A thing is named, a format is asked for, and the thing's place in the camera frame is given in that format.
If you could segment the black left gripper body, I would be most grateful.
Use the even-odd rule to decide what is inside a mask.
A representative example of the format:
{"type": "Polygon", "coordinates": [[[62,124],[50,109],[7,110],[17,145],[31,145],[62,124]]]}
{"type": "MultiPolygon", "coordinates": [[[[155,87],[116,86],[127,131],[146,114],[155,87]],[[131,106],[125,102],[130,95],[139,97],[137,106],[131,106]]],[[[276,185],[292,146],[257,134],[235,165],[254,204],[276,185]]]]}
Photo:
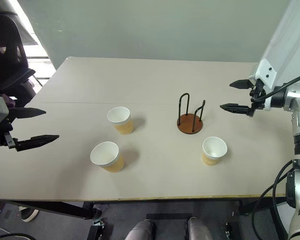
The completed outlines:
{"type": "Polygon", "coordinates": [[[15,142],[10,131],[13,130],[12,123],[8,117],[0,123],[0,147],[7,146],[9,149],[15,148],[15,142]]]}

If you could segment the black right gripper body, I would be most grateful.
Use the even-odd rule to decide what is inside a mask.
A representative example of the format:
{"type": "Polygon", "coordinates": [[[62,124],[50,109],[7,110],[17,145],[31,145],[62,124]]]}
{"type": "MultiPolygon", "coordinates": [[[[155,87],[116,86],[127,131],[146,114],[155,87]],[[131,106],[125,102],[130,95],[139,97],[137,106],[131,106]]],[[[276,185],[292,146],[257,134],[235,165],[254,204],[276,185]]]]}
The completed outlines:
{"type": "Polygon", "coordinates": [[[253,117],[256,110],[263,110],[265,107],[265,100],[260,100],[260,98],[266,95],[264,85],[265,84],[260,79],[257,79],[249,93],[251,97],[251,107],[249,108],[247,113],[249,117],[253,117]]]}

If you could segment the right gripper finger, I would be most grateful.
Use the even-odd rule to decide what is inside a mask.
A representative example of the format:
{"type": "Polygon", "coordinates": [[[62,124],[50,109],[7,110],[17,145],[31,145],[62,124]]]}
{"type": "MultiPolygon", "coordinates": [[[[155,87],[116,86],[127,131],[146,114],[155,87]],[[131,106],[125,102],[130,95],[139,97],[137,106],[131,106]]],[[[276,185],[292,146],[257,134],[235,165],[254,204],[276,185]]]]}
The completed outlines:
{"type": "Polygon", "coordinates": [[[253,88],[253,84],[251,83],[251,81],[249,79],[236,80],[236,81],[232,82],[229,86],[232,88],[236,88],[236,89],[252,89],[253,88]]]}
{"type": "Polygon", "coordinates": [[[234,114],[250,115],[250,107],[239,105],[238,103],[226,103],[220,105],[220,108],[234,114]]]}

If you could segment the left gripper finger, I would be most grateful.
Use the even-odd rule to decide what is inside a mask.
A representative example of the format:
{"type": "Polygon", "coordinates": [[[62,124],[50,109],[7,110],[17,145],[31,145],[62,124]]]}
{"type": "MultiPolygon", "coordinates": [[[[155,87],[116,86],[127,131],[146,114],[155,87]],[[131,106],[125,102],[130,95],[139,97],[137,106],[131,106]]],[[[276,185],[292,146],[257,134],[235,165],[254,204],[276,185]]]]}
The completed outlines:
{"type": "Polygon", "coordinates": [[[19,141],[17,138],[14,138],[15,149],[17,152],[20,152],[20,151],[30,150],[34,148],[39,148],[48,143],[53,142],[59,137],[60,137],[59,135],[47,134],[47,135],[34,136],[28,140],[22,140],[22,141],[19,141]]]}
{"type": "Polygon", "coordinates": [[[14,119],[26,119],[46,114],[46,111],[32,107],[15,107],[9,108],[8,110],[8,118],[11,121],[14,119]]]}

